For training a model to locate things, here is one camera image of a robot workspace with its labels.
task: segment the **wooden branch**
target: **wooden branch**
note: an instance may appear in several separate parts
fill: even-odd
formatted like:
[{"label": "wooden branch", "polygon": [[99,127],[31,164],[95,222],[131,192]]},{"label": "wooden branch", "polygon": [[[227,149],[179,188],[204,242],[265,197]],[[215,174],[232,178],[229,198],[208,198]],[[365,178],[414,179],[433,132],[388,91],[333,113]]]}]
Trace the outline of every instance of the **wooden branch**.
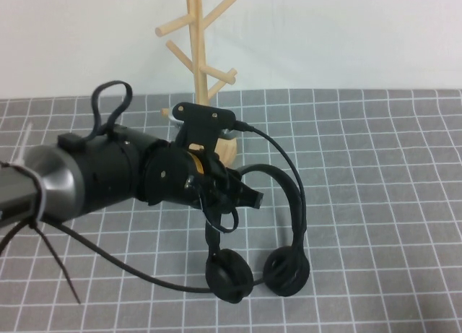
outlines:
[{"label": "wooden branch", "polygon": [[202,73],[212,75],[214,78],[217,78],[221,80],[222,82],[227,82],[228,84],[233,85],[236,82],[236,78],[234,78],[234,75],[224,73],[218,69],[215,69],[210,66],[202,66],[200,67],[200,70]]},{"label": "wooden branch", "polygon": [[[237,71],[234,68],[231,68],[227,74],[234,77],[237,74]],[[210,87],[208,93],[209,100],[210,98],[214,97],[217,94],[217,92],[220,91],[225,85],[226,82],[219,80],[214,86]]]},{"label": "wooden branch", "polygon": [[168,35],[169,33],[176,31],[183,26],[189,25],[192,22],[194,22],[194,17],[191,14],[187,14],[157,27],[155,32],[158,37],[162,37],[163,35]]},{"label": "wooden branch", "polygon": [[222,3],[217,5],[208,15],[204,18],[204,29],[213,23],[226,9],[232,6],[236,0],[223,0]]},{"label": "wooden branch", "polygon": [[199,69],[199,67],[206,66],[202,0],[186,1],[188,3],[188,14],[195,19],[194,22],[189,24],[189,36],[191,39],[191,58],[193,62],[196,103],[209,105],[209,99],[207,98],[207,76]]},{"label": "wooden branch", "polygon": [[184,52],[181,51],[179,47],[176,46],[176,44],[174,44],[174,42],[168,40],[165,45],[167,48],[169,48],[170,51],[172,51],[173,55],[175,55],[177,59],[186,66],[187,69],[189,69],[191,72],[193,71],[193,62],[189,59],[189,57],[186,56]]}]

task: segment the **black bracket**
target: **black bracket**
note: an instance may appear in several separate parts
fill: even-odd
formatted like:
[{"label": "black bracket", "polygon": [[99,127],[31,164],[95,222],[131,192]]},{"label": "black bracket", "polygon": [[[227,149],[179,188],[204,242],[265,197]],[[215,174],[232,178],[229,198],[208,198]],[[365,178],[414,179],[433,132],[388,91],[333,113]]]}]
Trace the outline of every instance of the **black bracket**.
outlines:
[{"label": "black bracket", "polygon": [[175,145],[189,149],[191,144],[197,144],[207,152],[215,151],[219,135],[236,122],[232,111],[187,102],[177,104],[173,116],[183,121]]}]

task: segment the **silver cylinder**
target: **silver cylinder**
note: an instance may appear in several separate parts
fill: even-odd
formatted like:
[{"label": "silver cylinder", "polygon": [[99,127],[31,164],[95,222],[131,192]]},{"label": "silver cylinder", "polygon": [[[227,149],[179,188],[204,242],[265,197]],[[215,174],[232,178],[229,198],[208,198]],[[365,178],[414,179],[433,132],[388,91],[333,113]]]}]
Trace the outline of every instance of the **silver cylinder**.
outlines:
[{"label": "silver cylinder", "polygon": [[84,179],[71,155],[55,146],[40,145],[27,152],[25,165],[43,178],[46,214],[60,221],[80,215],[85,196]]}]

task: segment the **wooden base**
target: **wooden base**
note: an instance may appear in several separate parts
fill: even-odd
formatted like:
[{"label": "wooden base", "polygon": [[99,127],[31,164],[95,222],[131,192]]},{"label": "wooden base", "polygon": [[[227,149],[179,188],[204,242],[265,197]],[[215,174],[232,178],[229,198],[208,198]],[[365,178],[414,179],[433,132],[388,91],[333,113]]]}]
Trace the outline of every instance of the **wooden base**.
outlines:
[{"label": "wooden base", "polygon": [[230,167],[237,155],[237,140],[218,139],[215,152],[219,155],[219,160],[226,166]]}]

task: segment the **black cable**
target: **black cable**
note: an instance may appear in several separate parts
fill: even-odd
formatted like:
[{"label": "black cable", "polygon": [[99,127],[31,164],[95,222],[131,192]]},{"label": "black cable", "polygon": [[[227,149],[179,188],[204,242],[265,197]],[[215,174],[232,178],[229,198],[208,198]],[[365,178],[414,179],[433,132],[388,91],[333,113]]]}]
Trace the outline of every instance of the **black cable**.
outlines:
[{"label": "black cable", "polygon": [[13,237],[24,227],[26,227],[29,224],[29,221],[27,220],[22,220],[20,221],[17,225],[15,225],[11,230],[8,231],[8,233],[1,239],[0,241],[0,256],[5,250],[6,246],[9,244],[10,241],[12,241]]},{"label": "black cable", "polygon": [[59,267],[60,267],[61,270],[63,271],[63,274],[64,274],[64,277],[66,278],[67,284],[68,284],[69,287],[71,288],[72,294],[74,295],[74,297],[75,297],[77,303],[78,303],[78,304],[82,304],[82,302],[80,301],[79,295],[77,295],[77,291],[75,290],[74,284],[72,283],[71,277],[69,276],[69,272],[67,271],[66,266],[64,266],[64,263],[59,259],[58,254],[56,253],[55,249],[54,249],[53,246],[51,245],[51,243],[50,243],[50,241],[48,240],[48,238],[46,237],[46,235],[43,234],[43,232],[42,232],[41,230],[38,229],[37,223],[36,223],[35,220],[30,224],[30,227],[31,227],[35,232],[37,232],[37,234],[42,238],[42,240],[43,240],[43,242],[45,243],[46,247],[47,247],[48,250],[51,252],[51,255],[53,255],[53,258],[55,259],[56,263],[59,265]]},{"label": "black cable", "polygon": [[183,292],[188,292],[188,293],[211,293],[211,290],[209,288],[205,287],[187,287],[187,286],[182,286],[182,285],[176,285],[172,284],[170,282],[166,282],[160,279],[157,279],[155,277],[151,277],[148,274],[145,274],[143,272],[140,272],[139,270],[127,265],[126,263],[122,262],[121,260],[115,258],[108,252],[102,250],[99,246],[95,245],[85,237],[82,237],[80,234],[78,234],[76,231],[72,230],[71,228],[68,228],[61,223],[57,223],[53,221],[52,219],[48,219],[47,217],[43,218],[43,222],[49,224],[50,226],[60,230],[61,232],[64,232],[65,234],[69,235],[76,241],[82,243],[85,245],[87,248],[93,250],[97,254],[99,254],[102,258],[108,260],[110,263],[114,264],[115,266],[125,270],[126,272],[139,277],[143,280],[146,280],[147,282],[150,282],[155,285],[159,285],[165,288],[170,288],[171,290],[177,290],[177,291],[183,291]]},{"label": "black cable", "polygon": [[204,194],[204,191],[202,188],[198,188],[197,192],[199,193],[199,200],[201,202],[201,209],[202,212],[204,213],[205,220],[209,225],[211,225],[212,228],[215,230],[222,232],[222,233],[231,233],[236,230],[236,228],[239,225],[239,214],[237,213],[237,210],[235,208],[231,209],[231,215],[232,215],[232,228],[226,228],[223,225],[215,223],[214,219],[210,216],[210,211],[207,206],[207,200]]},{"label": "black cable", "polygon": [[123,85],[125,87],[126,94],[122,103],[109,115],[108,122],[105,125],[105,132],[109,131],[110,134],[113,133],[117,118],[122,115],[122,113],[130,106],[131,100],[133,99],[133,90],[131,89],[131,86],[126,82],[121,80],[113,80],[112,82],[106,82],[105,84],[98,86],[95,91],[93,91],[91,98],[94,123],[93,130],[88,136],[84,138],[84,140],[87,142],[94,139],[96,136],[101,135],[100,129],[102,125],[100,109],[98,108],[98,100],[100,99],[100,94],[102,91],[114,85]]},{"label": "black cable", "polygon": [[235,124],[235,129],[238,131],[249,131],[258,134],[259,136],[263,137],[266,139],[268,142],[270,142],[282,155],[282,157],[286,160],[287,164],[289,165],[290,169],[294,173],[295,180],[297,182],[298,188],[300,190],[300,201],[302,204],[302,225],[300,226],[302,230],[298,234],[298,240],[294,241],[296,244],[303,243],[303,236],[306,231],[306,225],[307,225],[307,220],[306,220],[306,196],[305,196],[305,189],[303,188],[303,182],[300,177],[300,174],[298,173],[297,168],[295,167],[294,163],[290,159],[289,155],[282,149],[281,145],[279,145],[273,138],[271,138],[268,134],[264,133],[263,131],[260,131],[259,129],[256,129],[255,127],[242,122],[242,121],[236,121]]}]

